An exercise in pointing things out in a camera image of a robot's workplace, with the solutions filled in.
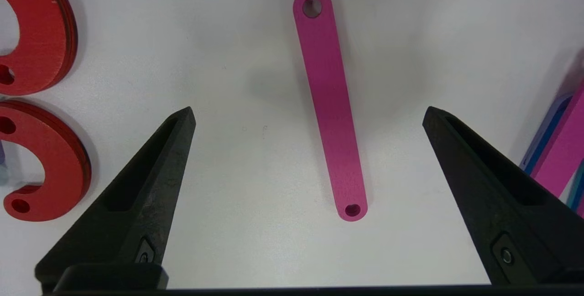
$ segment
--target red c-shaped part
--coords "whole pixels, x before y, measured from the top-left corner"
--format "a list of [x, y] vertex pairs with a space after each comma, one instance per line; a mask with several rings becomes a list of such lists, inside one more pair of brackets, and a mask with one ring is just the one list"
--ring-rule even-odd
[[65, 77], [75, 60], [73, 10], [67, 0], [7, 1], [21, 36], [14, 51], [0, 57], [0, 93], [17, 96], [49, 88]]
[[20, 101], [0, 102], [0, 140], [34, 153], [44, 167], [41, 186], [23, 186], [4, 198], [8, 214], [48, 221], [69, 212], [89, 188], [91, 166], [75, 133], [51, 113]]

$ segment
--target red metal piece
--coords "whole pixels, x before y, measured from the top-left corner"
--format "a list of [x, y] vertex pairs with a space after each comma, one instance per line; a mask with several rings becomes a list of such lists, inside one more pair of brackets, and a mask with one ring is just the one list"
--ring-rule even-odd
[[0, 57], [0, 93], [25, 95], [53, 86], [69, 72], [77, 53], [77, 26], [69, 2], [7, 1], [21, 36], [14, 51]]
[[0, 103], [0, 140], [34, 153], [44, 167], [41, 186], [4, 198], [6, 212], [23, 221], [48, 221], [69, 212], [89, 188], [91, 166], [75, 133], [51, 113], [20, 101]]

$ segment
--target pink bar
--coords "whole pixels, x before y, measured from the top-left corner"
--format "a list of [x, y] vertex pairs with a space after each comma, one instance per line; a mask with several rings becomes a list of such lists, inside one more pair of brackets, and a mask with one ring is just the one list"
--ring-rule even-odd
[[[582, 74], [581, 52], [570, 73]], [[559, 197], [584, 159], [584, 83], [580, 85], [532, 171], [532, 177]]]
[[334, 202], [342, 219], [357, 221], [367, 213], [367, 196], [332, 1], [319, 0], [322, 10], [314, 18], [304, 14], [305, 1], [294, 0], [294, 20], [313, 95]]

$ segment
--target white table surface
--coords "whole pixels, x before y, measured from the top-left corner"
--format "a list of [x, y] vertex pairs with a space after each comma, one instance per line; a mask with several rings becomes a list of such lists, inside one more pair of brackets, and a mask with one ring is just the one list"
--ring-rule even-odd
[[[488, 283], [422, 128], [425, 109], [450, 111], [519, 162], [584, 41], [582, 0], [333, 0], [369, 199], [367, 215], [347, 223], [293, 0], [69, 1], [75, 65], [26, 98], [75, 130], [94, 177], [59, 219], [0, 210], [2, 295], [40, 293], [35, 264], [187, 105], [198, 125], [163, 261], [169, 287]], [[17, 34], [1, 3], [0, 48]], [[34, 156], [6, 148], [12, 182], [0, 196], [15, 179], [42, 179]]]

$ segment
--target screw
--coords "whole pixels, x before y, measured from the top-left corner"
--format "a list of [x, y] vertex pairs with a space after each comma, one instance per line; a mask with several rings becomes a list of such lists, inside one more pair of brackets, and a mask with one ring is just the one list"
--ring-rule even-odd
[[503, 263], [513, 265], [513, 254], [511, 254], [509, 248], [501, 249], [501, 259], [503, 260]]
[[148, 253], [144, 252], [140, 255], [140, 263], [148, 263]]

